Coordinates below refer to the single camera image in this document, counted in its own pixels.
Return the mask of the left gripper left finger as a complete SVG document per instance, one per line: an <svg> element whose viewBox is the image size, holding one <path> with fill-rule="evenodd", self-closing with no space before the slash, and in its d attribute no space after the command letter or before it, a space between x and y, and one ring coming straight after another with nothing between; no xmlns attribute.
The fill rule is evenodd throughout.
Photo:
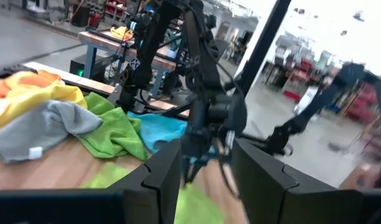
<svg viewBox="0 0 381 224"><path fill-rule="evenodd" d="M121 195L124 222L171 224L181 179L181 141L174 139L108 187Z"/></svg>

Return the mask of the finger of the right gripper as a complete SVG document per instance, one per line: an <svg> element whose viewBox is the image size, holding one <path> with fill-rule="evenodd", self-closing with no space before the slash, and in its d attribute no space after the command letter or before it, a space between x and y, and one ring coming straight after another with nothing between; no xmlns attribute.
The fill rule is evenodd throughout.
<svg viewBox="0 0 381 224"><path fill-rule="evenodd" d="M206 155L200 158L183 156L182 171L185 184L192 183L202 167L206 166Z"/></svg>
<svg viewBox="0 0 381 224"><path fill-rule="evenodd" d="M216 139L215 140L215 148L216 148L216 152L218 154L218 164L219 164L219 170L221 172L221 175L222 175L222 178L223 178L223 181L224 181L224 184L226 186L226 188L228 189L228 191L230 192L230 194L234 197L234 198L239 198L239 194L236 192L235 189L233 189L229 183L229 180L228 180L228 177L224 171L224 163L225 163L225 147L223 146L222 142L220 139Z"/></svg>

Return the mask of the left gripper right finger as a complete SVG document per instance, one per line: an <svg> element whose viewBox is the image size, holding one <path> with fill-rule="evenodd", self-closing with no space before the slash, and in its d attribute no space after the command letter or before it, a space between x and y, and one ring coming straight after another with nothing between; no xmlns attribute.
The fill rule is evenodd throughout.
<svg viewBox="0 0 381 224"><path fill-rule="evenodd" d="M322 218L312 217L317 203L302 196L336 190L245 139L233 143L232 172L250 223L322 223Z"/></svg>

